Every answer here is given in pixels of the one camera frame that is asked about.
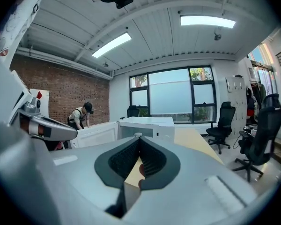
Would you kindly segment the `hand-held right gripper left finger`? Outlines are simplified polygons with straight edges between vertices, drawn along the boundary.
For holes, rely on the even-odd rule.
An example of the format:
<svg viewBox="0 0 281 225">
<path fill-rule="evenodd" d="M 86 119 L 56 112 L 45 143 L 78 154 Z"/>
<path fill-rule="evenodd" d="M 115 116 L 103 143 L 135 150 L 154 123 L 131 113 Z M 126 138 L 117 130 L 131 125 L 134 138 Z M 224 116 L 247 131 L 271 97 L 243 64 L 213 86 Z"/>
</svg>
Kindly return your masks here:
<svg viewBox="0 0 281 225">
<path fill-rule="evenodd" d="M 57 171 L 45 143 L 0 123 L 0 224 L 132 225 L 100 210 Z"/>
</svg>

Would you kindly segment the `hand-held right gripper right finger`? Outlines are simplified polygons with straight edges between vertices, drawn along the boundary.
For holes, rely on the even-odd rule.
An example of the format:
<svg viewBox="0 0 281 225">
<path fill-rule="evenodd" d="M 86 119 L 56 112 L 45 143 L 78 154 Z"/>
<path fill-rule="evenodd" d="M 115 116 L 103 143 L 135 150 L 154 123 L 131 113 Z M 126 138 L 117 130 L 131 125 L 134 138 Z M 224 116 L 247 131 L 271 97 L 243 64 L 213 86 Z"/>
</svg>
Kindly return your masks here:
<svg viewBox="0 0 281 225">
<path fill-rule="evenodd" d="M 249 225 L 270 193 L 253 187 L 211 156 L 156 140 L 180 160 L 180 171 L 163 189 L 143 191 L 123 220 L 131 225 Z"/>
</svg>

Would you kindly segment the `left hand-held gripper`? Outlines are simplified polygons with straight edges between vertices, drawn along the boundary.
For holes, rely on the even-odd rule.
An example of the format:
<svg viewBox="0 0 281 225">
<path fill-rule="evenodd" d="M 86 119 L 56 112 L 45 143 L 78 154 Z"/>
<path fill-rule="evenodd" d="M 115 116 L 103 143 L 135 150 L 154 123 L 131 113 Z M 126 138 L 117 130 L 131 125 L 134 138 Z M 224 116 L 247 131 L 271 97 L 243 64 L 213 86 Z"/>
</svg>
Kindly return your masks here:
<svg viewBox="0 0 281 225">
<path fill-rule="evenodd" d="M 40 100 L 34 97 L 18 73 L 12 72 L 21 85 L 22 92 L 9 118 L 9 124 L 21 128 L 30 136 L 47 141 L 69 141 L 77 137 L 78 131 L 68 125 L 40 114 Z"/>
</svg>

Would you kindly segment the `white microwave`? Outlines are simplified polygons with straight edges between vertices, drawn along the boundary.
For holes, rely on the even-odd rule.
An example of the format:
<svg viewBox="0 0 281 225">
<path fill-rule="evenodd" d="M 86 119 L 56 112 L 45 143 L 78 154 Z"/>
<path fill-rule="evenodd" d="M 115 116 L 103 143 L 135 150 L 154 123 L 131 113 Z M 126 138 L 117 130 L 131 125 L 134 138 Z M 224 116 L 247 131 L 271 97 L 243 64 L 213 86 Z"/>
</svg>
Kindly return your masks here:
<svg viewBox="0 0 281 225">
<path fill-rule="evenodd" d="M 96 146 L 132 137 L 135 133 L 174 142 L 174 122 L 172 118 L 130 117 L 93 125 L 79 130 L 77 137 L 69 141 L 69 147 L 77 149 Z"/>
</svg>

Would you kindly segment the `person's right hand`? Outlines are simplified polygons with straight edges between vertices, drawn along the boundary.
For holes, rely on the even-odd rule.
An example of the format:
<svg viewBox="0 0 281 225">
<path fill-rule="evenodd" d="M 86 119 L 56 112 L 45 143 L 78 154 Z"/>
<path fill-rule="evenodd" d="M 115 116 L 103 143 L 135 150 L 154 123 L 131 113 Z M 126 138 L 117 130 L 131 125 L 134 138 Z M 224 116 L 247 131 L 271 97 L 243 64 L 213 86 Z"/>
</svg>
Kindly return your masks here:
<svg viewBox="0 0 281 225">
<path fill-rule="evenodd" d="M 138 182 L 138 187 L 141 188 L 142 182 L 145 180 L 145 169 L 144 169 L 144 164 L 141 164 L 139 166 L 139 172 L 140 174 L 144 177 L 143 179 L 140 179 Z"/>
</svg>

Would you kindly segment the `white board with red sticker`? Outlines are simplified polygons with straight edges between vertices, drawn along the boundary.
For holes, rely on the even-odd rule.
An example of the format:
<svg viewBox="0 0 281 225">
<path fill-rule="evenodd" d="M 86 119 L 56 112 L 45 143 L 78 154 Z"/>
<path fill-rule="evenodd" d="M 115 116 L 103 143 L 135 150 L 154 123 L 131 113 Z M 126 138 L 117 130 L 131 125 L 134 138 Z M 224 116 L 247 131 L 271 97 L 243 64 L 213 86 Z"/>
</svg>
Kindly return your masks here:
<svg viewBox="0 0 281 225">
<path fill-rule="evenodd" d="M 31 94 L 40 100 L 40 114 L 49 117 L 49 94 L 48 90 L 30 89 Z"/>
</svg>

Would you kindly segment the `black office chair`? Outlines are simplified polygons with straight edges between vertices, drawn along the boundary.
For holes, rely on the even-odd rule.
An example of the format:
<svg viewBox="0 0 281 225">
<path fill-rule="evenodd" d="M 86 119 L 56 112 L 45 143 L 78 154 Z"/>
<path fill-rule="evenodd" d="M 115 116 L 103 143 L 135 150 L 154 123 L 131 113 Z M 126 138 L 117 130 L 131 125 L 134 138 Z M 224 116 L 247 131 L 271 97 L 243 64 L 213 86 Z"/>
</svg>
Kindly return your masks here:
<svg viewBox="0 0 281 225">
<path fill-rule="evenodd" d="M 274 154 L 274 141 L 281 127 L 279 94 L 267 95 L 263 99 L 257 120 L 255 135 L 244 130 L 240 131 L 243 139 L 238 141 L 238 144 L 240 153 L 245 155 L 246 159 L 236 158 L 235 162 L 242 166 L 233 169 L 234 172 L 245 170 L 248 182 L 251 181 L 251 171 L 263 175 L 257 166 L 266 164 Z"/>
<path fill-rule="evenodd" d="M 217 123 L 217 127 L 213 127 L 211 124 L 211 128 L 206 130 L 209 136 L 212 136 L 214 139 L 209 139 L 208 144 L 214 145 L 216 144 L 218 147 L 218 153 L 221 154 L 221 145 L 227 146 L 230 149 L 230 145 L 228 145 L 225 140 L 232 132 L 231 124 L 235 115 L 236 108 L 231 105 L 230 101 L 223 102 L 220 107 L 220 117 Z"/>
<path fill-rule="evenodd" d="M 138 117 L 139 116 L 139 107 L 135 106 L 135 105 L 130 105 L 127 109 L 127 117 Z"/>
</svg>

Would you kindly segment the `large black-framed window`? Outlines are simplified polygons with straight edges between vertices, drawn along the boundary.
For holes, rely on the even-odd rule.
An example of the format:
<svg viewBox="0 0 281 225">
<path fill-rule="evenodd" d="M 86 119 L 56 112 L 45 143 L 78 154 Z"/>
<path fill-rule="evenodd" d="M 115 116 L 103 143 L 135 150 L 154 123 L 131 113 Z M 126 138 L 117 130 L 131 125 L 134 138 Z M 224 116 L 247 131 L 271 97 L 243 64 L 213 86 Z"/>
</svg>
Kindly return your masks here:
<svg viewBox="0 0 281 225">
<path fill-rule="evenodd" d="M 172 118 L 175 124 L 214 123 L 217 98 L 210 65 L 147 72 L 129 78 L 129 106 L 139 117 Z"/>
</svg>

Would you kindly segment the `rectangular ceiling light panel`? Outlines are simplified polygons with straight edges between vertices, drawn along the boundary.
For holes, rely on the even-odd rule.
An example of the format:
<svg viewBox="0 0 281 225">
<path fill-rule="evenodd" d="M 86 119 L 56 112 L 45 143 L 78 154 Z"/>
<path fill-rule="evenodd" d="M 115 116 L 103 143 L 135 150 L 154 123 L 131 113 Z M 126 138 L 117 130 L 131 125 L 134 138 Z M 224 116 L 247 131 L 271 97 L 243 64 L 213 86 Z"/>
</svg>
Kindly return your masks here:
<svg viewBox="0 0 281 225">
<path fill-rule="evenodd" d="M 235 21 L 213 17 L 213 16 L 200 16 L 200 15 L 189 15 L 181 16 L 180 23 L 182 26 L 187 25 L 208 25 L 208 26 L 218 26 L 232 29 L 236 24 Z"/>
<path fill-rule="evenodd" d="M 132 38 L 131 36 L 126 32 L 122 34 L 121 36 L 115 38 L 114 40 L 110 41 L 109 43 L 105 44 L 103 47 L 101 47 L 99 50 L 94 52 L 92 56 L 94 58 L 99 58 L 106 54 L 107 52 L 111 51 L 112 49 L 130 41 Z"/>
</svg>

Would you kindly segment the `white locker cabinet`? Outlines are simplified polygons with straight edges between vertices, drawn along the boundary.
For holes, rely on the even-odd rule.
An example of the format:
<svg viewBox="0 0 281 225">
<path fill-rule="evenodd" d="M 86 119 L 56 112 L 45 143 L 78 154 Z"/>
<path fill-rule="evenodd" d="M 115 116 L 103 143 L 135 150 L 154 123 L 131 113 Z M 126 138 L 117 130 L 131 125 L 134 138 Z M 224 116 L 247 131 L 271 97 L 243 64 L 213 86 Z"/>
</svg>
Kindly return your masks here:
<svg viewBox="0 0 281 225">
<path fill-rule="evenodd" d="M 231 123 L 232 132 L 229 138 L 237 138 L 239 136 L 239 131 L 243 130 L 246 125 L 246 85 L 244 79 L 240 77 L 226 77 L 226 84 L 228 101 L 231 102 L 231 106 L 236 108 Z"/>
</svg>

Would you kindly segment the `clothes rack with garments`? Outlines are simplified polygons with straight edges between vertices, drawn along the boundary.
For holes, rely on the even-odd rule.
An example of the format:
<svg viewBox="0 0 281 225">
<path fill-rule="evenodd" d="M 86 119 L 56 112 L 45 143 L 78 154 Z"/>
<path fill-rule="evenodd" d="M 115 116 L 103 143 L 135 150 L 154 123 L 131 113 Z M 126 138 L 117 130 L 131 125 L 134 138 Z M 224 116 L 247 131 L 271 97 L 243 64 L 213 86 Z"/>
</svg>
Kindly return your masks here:
<svg viewBox="0 0 281 225">
<path fill-rule="evenodd" d="M 247 119 L 246 125 L 257 124 L 258 114 L 262 108 L 262 101 L 266 97 L 265 87 L 261 83 L 253 82 L 246 88 Z"/>
</svg>

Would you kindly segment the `glass entrance door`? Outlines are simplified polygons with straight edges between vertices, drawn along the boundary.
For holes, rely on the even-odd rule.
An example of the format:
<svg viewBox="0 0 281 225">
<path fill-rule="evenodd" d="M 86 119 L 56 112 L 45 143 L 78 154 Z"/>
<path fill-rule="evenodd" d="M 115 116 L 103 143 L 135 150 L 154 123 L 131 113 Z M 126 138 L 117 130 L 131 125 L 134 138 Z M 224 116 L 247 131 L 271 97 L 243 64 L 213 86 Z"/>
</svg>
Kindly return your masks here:
<svg viewBox="0 0 281 225">
<path fill-rule="evenodd" d="M 248 57 L 251 60 L 255 80 L 264 86 L 266 95 L 277 93 L 274 70 L 267 64 L 260 50 L 253 50 Z"/>
</svg>

